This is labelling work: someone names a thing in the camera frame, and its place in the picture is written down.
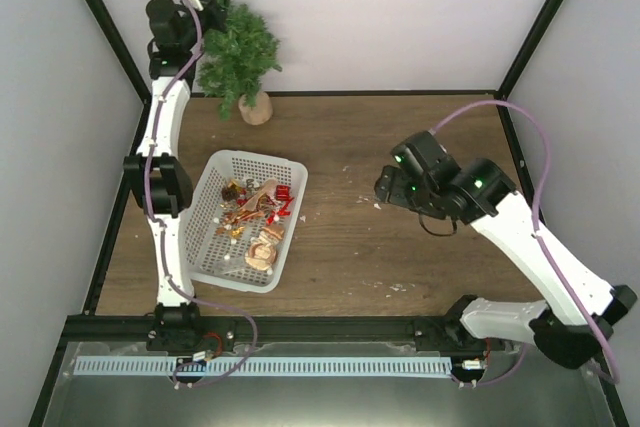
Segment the small green christmas tree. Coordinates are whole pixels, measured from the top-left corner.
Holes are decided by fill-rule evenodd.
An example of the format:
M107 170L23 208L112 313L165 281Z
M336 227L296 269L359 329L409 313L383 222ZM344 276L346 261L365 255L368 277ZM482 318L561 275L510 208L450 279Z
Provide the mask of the small green christmas tree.
M263 77L280 72L280 41L264 17L245 3L230 0L224 32L204 36L204 58L198 68L198 84L208 97L220 100L219 115L226 120L236 106L249 125L270 120L273 107L264 91Z

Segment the white ball string lights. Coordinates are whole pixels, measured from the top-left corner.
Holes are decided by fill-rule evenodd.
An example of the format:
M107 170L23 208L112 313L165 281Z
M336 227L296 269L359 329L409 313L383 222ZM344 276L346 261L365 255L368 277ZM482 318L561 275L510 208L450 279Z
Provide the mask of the white ball string lights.
M245 231L238 238L230 238L226 235L218 235L217 250L215 253L214 271L224 276L241 274L265 274L272 275L273 267L269 272L261 272L250 268L245 262L245 253L249 249L251 241L258 237L261 230L267 226L264 221L255 225L243 225Z

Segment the white perforated plastic basket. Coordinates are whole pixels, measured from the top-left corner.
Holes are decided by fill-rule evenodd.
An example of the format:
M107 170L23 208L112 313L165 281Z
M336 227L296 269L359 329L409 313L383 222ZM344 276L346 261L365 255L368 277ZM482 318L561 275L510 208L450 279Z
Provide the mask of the white perforated plastic basket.
M294 199L289 207L292 215L276 223L285 229L285 234L277 247L273 274L224 276L216 273L214 261L218 235L215 234L215 230L225 225L221 223L221 219L228 212L242 209L241 206L271 178L276 179L278 185L288 185L291 198ZM196 186L193 204L188 211L184 228L186 265L191 279L240 292L264 294L275 289L284 271L307 180L307 168L299 162L285 158L238 150L221 150L213 154ZM241 192L235 202L222 201L221 189L226 186L235 186ZM265 213L263 218L235 225L255 225L261 221L266 223L271 211L282 203L275 197L265 196L260 200L257 209Z

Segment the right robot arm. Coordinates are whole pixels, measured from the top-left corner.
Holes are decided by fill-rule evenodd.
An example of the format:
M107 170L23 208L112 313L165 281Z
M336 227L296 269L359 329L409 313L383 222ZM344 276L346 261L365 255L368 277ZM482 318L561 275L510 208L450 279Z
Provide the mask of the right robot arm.
M496 246L534 285L535 302L498 302L466 295L444 325L447 343L465 350L490 337L534 345L552 362L578 369L603 348L617 322L638 300L627 285L613 286L589 270L533 211L516 184L493 161L461 167L427 132L395 146L374 192L382 203L419 218L465 225Z

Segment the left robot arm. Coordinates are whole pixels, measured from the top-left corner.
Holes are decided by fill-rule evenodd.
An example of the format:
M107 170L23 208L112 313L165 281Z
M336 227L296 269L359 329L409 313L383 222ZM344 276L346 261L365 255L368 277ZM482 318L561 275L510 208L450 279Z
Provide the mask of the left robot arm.
M205 328L188 272L184 241L194 188L178 155L205 33L222 32L231 0L150 0L147 46L152 80L149 117L135 153L123 161L126 180L152 232L158 287L148 346L191 352Z

